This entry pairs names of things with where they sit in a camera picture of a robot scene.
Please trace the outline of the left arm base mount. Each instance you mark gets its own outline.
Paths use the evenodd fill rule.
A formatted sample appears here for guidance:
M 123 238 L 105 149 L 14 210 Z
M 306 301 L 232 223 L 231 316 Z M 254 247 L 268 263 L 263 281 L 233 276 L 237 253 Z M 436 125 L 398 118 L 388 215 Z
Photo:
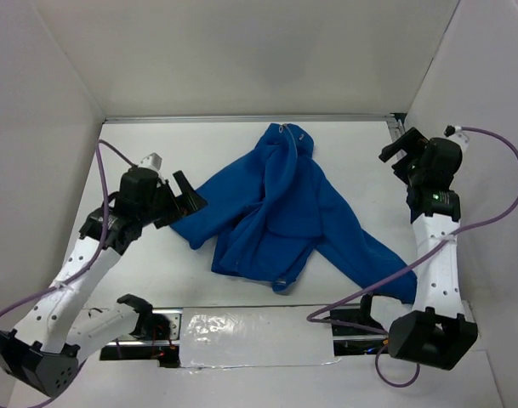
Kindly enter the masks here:
M 100 350 L 100 361 L 153 361 L 179 368 L 183 309 L 154 309 L 141 334 L 120 336 Z

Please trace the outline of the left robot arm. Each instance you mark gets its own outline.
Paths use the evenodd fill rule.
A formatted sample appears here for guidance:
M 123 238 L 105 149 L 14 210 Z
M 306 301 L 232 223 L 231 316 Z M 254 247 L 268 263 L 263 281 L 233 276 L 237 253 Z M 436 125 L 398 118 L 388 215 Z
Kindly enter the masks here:
M 131 294 L 85 323 L 76 319 L 144 227 L 160 229 L 208 204 L 181 171 L 174 179 L 180 195 L 156 170 L 132 167 L 122 175 L 118 191 L 88 215 L 46 293 L 13 329 L 0 330 L 0 366 L 6 373 L 56 398 L 74 381 L 79 366 L 106 344 L 126 335 L 143 339 L 153 332 L 152 305 Z

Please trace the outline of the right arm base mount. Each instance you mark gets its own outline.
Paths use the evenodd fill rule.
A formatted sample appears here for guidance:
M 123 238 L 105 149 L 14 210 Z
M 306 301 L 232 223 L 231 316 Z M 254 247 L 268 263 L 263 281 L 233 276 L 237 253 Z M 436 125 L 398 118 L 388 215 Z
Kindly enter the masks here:
M 333 320 L 371 326 L 382 331 L 384 328 L 371 320 L 357 308 L 334 309 L 329 317 Z M 333 352 L 335 356 L 376 354 L 383 346 L 385 335 L 355 327 L 332 326 Z

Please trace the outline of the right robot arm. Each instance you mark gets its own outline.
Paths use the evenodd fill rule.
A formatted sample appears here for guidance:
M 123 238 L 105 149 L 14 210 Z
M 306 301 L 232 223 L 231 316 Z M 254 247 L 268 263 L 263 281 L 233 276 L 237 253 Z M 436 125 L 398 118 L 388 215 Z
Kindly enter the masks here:
M 391 357 L 446 371 L 461 360 L 478 337 L 476 324 L 464 315 L 457 239 L 453 234 L 460 226 L 461 210 L 451 183 L 468 142 L 461 133 L 427 139 L 412 127 L 382 149 L 382 162 L 399 151 L 405 153 L 392 168 L 407 187 L 418 255 L 425 260 L 413 268 L 417 291 L 412 304 L 367 294 L 357 314 L 363 331 L 387 331 Z

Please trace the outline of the blue zip jacket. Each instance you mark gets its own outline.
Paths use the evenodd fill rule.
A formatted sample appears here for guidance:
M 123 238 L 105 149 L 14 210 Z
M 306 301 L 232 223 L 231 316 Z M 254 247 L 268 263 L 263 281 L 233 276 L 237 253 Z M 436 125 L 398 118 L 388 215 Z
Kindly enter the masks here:
M 361 288 L 406 263 L 361 226 L 313 160 L 301 127 L 271 123 L 244 156 L 197 189 L 207 205 L 173 224 L 191 249 L 215 238 L 211 270 L 289 292 L 319 252 Z

